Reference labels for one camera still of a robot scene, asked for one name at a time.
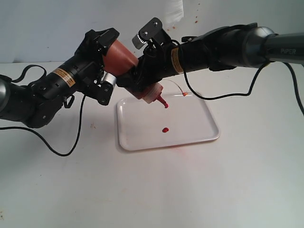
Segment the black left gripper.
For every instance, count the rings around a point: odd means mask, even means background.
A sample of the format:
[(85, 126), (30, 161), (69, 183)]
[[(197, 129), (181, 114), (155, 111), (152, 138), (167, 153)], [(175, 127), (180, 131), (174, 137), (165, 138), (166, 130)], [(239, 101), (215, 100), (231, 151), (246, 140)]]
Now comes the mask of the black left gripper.
[(60, 81), (60, 93), (72, 95), (81, 92), (103, 106), (109, 105), (114, 84), (108, 81), (98, 84), (94, 81), (101, 78), (104, 57), (119, 35), (114, 28), (86, 32), (74, 55), (54, 70), (54, 75)]

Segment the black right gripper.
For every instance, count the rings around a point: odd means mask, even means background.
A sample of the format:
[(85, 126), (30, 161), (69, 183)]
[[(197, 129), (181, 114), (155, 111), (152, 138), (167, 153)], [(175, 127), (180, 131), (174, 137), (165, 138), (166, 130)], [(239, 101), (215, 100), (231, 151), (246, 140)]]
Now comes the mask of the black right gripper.
[(176, 40), (157, 43), (148, 41), (139, 63), (132, 70), (116, 77), (116, 85), (131, 92), (143, 92), (143, 82), (158, 82), (183, 73), (180, 44)]

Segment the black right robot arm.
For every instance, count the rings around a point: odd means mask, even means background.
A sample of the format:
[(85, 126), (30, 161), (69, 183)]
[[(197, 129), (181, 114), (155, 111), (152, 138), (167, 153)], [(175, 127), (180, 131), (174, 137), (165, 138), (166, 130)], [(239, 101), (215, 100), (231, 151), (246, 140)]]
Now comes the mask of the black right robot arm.
[(138, 65), (119, 76), (116, 83), (136, 92), (184, 72), (259, 68), (269, 62), (304, 62), (303, 33), (279, 35), (256, 23), (186, 36), (179, 45), (163, 29), (146, 24), (133, 38), (133, 44), (143, 49), (143, 55)]

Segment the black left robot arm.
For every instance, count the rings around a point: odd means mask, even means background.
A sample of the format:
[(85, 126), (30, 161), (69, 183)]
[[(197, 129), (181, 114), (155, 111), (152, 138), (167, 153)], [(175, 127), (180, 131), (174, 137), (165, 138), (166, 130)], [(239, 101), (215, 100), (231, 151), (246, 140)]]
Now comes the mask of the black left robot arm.
[(28, 85), (17, 85), (24, 79), (24, 68), (19, 78), (13, 80), (0, 76), (0, 117), (3, 120), (21, 122), (29, 128), (47, 125), (61, 108), (70, 108), (74, 93), (108, 105), (114, 83), (103, 79), (104, 57), (119, 37), (114, 28), (103, 31), (90, 30), (75, 54), (50, 73), (44, 72)]

